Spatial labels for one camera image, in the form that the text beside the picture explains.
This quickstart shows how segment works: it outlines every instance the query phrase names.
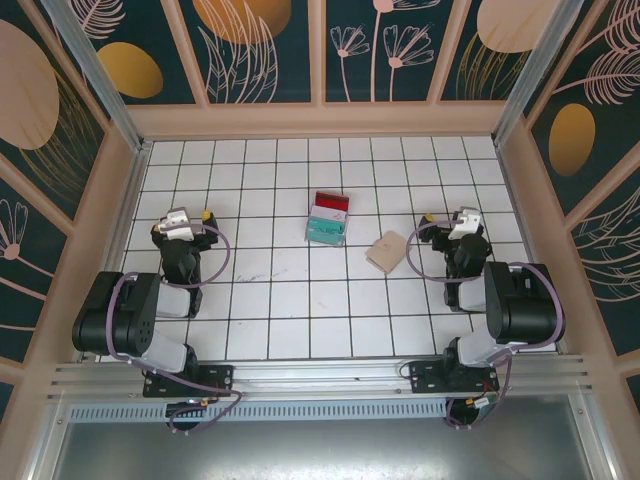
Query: vent grille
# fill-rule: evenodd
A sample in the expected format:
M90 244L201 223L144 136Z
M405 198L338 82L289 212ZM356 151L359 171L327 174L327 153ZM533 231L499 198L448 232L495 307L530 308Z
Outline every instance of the vent grille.
M210 420L228 403L210 405L207 411L188 412L180 421ZM166 422L166 404L77 405L71 410L70 423L151 423ZM295 420L372 420L433 418L446 415L445 399L358 400L314 402L246 402L236 406L221 421L295 421Z

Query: black mounting plate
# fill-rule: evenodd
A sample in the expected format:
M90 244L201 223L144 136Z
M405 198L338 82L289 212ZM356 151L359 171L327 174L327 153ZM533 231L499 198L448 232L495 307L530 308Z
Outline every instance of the black mounting plate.
M232 365L198 365L197 368L195 379L193 377L187 378L182 373L175 375L201 385L224 388L226 390L233 388ZM188 387L161 375L154 374L151 371L145 372L144 377L144 389L142 390L144 398L206 398L213 396L228 397L231 395L230 393L216 395L206 390Z
M412 393L482 393L485 389L483 382L496 392L500 388L494 368L471 368L458 364L446 369L442 358L415 361L407 366Z

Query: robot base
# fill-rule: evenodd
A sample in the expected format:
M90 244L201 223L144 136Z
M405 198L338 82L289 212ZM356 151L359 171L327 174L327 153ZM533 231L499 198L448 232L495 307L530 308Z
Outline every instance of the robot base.
M408 364L412 393L483 393L484 382L494 391L499 390L496 370L461 365L457 344L456 338L440 358Z
M230 390L233 388L233 366L232 365L198 365L196 354L187 345L187 362L182 373L176 373L176 377L208 385L215 388ZM214 394L205 390L188 387L181 383L169 380L151 371L144 372L144 398L209 398L228 397L229 393Z

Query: white tiled floor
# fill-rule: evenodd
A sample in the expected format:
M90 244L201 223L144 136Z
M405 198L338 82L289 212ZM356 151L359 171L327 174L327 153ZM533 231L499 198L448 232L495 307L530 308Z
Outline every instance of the white tiled floor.
M316 190L350 197L346 247L305 242ZM158 321L203 360L442 352L472 330L472 318L452 314L442 285L425 284L406 260L385 278L364 256L387 230L408 236L425 212L445 219L481 206L496 259L527 260L488 137L157 142L125 271L159 270L149 232L171 206L196 218L206 206L233 246L198 316ZM443 256L430 246L414 248L413 258L427 273L444 274ZM204 252L203 278L222 260L219 246Z

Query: yellow oval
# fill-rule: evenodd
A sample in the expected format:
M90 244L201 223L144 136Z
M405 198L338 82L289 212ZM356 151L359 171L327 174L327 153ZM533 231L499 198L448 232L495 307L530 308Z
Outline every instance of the yellow oval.
M134 98L149 98L162 91L162 72L141 48L114 42L98 50L98 57L120 93Z
M0 138L34 150L53 135L60 97L45 53L22 30L0 20Z
M237 44L257 43L260 37L253 35L249 39L245 3L256 23L258 17L264 20L274 38L284 30L291 18L291 0L193 0L200 19L218 37Z
M532 50L558 0L483 0L478 10L478 36L500 53Z
M569 177L589 158L596 138L596 123L589 109L570 103L558 112L549 134L549 161L560 175Z

